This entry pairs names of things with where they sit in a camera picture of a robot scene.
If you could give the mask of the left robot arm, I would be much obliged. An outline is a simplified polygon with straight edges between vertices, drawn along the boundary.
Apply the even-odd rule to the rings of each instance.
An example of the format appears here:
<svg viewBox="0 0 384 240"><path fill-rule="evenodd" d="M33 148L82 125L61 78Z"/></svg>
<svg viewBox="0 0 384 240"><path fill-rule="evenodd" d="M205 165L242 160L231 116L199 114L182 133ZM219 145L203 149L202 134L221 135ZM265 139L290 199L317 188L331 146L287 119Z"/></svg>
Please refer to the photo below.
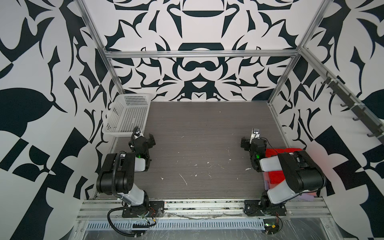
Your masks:
<svg viewBox="0 0 384 240"><path fill-rule="evenodd" d="M134 134L129 142L130 152L108 154L99 173L96 188L98 193L113 196L128 207L148 207L148 194L135 183L135 173L146 172L150 168L150 151L156 145L154 135L146 138Z"/></svg>

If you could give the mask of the red t-shirt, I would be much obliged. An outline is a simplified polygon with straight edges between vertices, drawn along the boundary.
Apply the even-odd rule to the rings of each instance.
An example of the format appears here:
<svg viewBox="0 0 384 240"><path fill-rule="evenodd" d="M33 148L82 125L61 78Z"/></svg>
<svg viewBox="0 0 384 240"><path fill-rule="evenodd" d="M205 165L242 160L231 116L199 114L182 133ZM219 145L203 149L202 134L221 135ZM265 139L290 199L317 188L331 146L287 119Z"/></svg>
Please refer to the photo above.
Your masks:
<svg viewBox="0 0 384 240"><path fill-rule="evenodd" d="M276 150L266 149L266 157L276 156L277 153L293 153L295 151L301 151L301 150L302 149L297 149L297 148L276 149ZM270 189L274 188L283 180L285 180L283 171L269 172L269 178L270 178Z"/></svg>

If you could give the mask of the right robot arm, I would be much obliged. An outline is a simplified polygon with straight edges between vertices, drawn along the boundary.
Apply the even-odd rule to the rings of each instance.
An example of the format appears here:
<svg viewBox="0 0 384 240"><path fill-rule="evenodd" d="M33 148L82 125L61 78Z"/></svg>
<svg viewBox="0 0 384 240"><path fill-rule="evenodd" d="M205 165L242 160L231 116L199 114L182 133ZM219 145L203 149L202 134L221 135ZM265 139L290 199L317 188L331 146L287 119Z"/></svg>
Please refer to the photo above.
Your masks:
<svg viewBox="0 0 384 240"><path fill-rule="evenodd" d="M284 180L267 190L260 198L263 212L282 206L285 202L306 193L314 193L326 185L321 168L304 150L277 153L267 157L267 143L263 138L242 138L241 148L248 151L254 170L259 173L282 171Z"/></svg>

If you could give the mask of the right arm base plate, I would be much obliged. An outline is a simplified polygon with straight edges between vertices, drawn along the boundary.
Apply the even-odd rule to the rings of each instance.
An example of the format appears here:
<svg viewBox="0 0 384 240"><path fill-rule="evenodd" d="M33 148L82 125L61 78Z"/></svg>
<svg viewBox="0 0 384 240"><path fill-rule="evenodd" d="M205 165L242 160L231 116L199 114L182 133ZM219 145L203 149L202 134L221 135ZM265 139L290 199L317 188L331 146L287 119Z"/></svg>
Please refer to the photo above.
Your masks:
<svg viewBox="0 0 384 240"><path fill-rule="evenodd" d="M286 216L284 204L274 205L267 200L245 200L244 213L249 217Z"/></svg>

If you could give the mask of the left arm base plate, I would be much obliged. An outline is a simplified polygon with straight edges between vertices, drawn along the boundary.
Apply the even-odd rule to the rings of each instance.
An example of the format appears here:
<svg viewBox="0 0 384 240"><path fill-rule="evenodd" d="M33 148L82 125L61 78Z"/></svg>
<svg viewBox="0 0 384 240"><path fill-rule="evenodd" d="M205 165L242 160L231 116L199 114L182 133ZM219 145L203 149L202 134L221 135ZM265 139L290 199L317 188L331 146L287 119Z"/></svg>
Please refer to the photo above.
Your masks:
<svg viewBox="0 0 384 240"><path fill-rule="evenodd" d="M148 218L154 218L164 213L165 202L164 201L149 201L139 206L131 206L123 210L123 218L136 218L139 216L145 216Z"/></svg>

